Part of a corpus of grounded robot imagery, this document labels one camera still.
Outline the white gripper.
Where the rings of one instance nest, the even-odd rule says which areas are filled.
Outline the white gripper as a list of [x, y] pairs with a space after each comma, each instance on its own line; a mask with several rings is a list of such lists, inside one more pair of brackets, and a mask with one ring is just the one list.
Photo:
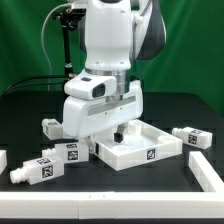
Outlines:
[[107, 102], [105, 98], [82, 100], [69, 96], [63, 108], [63, 130], [75, 138], [84, 138], [91, 154], [98, 153], [93, 134], [117, 127], [114, 141], [121, 143], [126, 122], [139, 118], [143, 112], [143, 96], [139, 80], [130, 83], [130, 90], [122, 100]]

